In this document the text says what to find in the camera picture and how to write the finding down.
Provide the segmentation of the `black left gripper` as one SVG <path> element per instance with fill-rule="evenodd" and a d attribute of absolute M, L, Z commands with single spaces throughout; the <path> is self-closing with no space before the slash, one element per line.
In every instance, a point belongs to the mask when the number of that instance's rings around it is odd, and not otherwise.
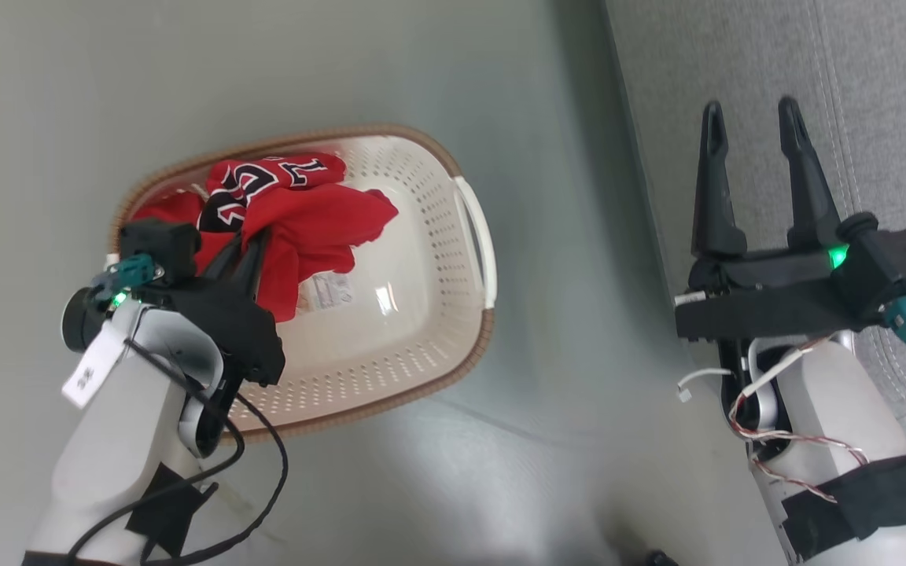
<path fill-rule="evenodd" d="M 286 366 L 274 316 L 256 304 L 270 230 L 256 233 L 245 251 L 242 235 L 235 233 L 201 270 L 201 278 L 141 287 L 144 301 L 180 313 L 242 364 L 245 380 L 262 387 L 279 384 Z"/>

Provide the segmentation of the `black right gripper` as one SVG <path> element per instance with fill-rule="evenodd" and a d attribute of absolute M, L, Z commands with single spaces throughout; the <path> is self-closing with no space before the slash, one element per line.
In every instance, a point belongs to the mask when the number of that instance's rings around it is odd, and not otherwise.
<path fill-rule="evenodd" d="M 778 101 L 780 148 L 790 166 L 794 251 L 747 253 L 736 226 L 727 182 L 727 129 L 719 101 L 702 111 L 695 179 L 689 288 L 675 297 L 677 336 L 690 341 L 750 340 L 778 336 L 826 336 L 860 331 L 874 314 L 853 312 L 834 278 L 845 258 L 838 239 L 841 219 L 798 101 Z"/>

